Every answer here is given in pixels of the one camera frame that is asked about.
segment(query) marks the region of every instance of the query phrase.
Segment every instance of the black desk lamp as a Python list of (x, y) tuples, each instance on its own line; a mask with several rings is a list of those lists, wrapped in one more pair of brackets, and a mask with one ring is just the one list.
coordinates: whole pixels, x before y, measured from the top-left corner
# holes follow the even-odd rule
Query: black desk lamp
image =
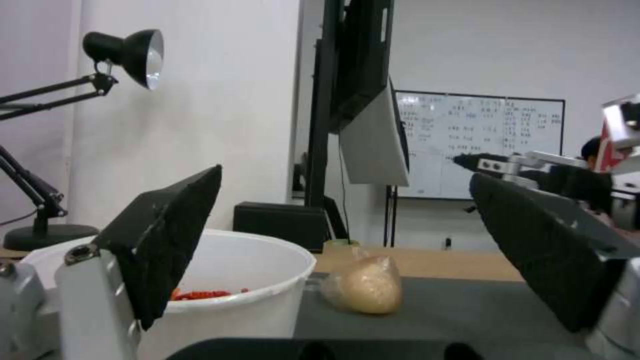
[[(102, 33), (89, 33), (83, 39), (84, 52), (93, 59), (95, 73), (79, 79), (45, 86), (26, 92), (0, 97), (0, 121), (49, 110), (82, 100), (105, 96), (118, 81), (111, 76), (111, 67), (120, 65), (138, 84), (155, 90), (160, 78), (164, 57), (164, 42), (159, 30), (143, 30), (125, 39)], [(99, 63), (107, 65), (106, 71), (98, 69)], [(43, 104), (16, 104), (28, 97), (48, 94), (84, 84), (92, 84), (94, 90), (66, 99)], [(85, 225), (49, 225), (49, 219), (64, 217), (67, 211), (60, 206), (63, 195), (35, 174), (24, 169), (0, 146), (0, 169), (33, 201), (36, 218), (32, 227), (10, 231), (4, 237), (4, 248), (31, 251), (64, 241), (96, 235), (98, 230)]]

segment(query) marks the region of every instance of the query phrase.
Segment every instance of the red and white object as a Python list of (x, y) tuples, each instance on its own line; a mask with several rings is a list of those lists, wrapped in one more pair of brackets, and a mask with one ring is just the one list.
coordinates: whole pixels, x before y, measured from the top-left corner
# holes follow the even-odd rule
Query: red and white object
[(620, 152), (613, 148), (607, 122), (602, 125), (602, 134), (600, 135), (600, 150), (596, 159), (595, 172), (610, 172), (621, 161), (629, 156), (629, 152)]

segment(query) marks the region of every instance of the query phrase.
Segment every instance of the plastic bag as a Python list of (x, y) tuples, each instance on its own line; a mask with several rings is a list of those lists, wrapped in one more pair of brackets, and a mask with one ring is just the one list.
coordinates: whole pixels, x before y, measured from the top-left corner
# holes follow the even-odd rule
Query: plastic bag
[(320, 292), (334, 306), (367, 314), (389, 314), (402, 303), (402, 284), (390, 256), (369, 256), (353, 248), (355, 261), (330, 274)]

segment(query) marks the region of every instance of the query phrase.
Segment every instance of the red object in bucket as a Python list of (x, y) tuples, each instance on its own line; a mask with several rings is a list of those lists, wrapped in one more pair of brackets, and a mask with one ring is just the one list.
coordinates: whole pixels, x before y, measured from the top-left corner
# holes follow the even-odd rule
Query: red object in bucket
[[(249, 292), (249, 289), (243, 288), (241, 293)], [(180, 288), (176, 288), (171, 294), (171, 301), (181, 300), (200, 300), (200, 299), (213, 299), (216, 297), (224, 297), (231, 295), (230, 292), (224, 290), (214, 291), (191, 291), (189, 293), (180, 293)]]

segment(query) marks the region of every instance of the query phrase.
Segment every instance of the whiteboard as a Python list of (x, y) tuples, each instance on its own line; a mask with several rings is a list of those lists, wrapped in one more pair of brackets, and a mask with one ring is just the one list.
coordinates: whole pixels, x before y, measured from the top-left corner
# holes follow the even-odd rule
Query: whiteboard
[(460, 154), (562, 154), (564, 100), (396, 91), (409, 149), (400, 197), (471, 199)]

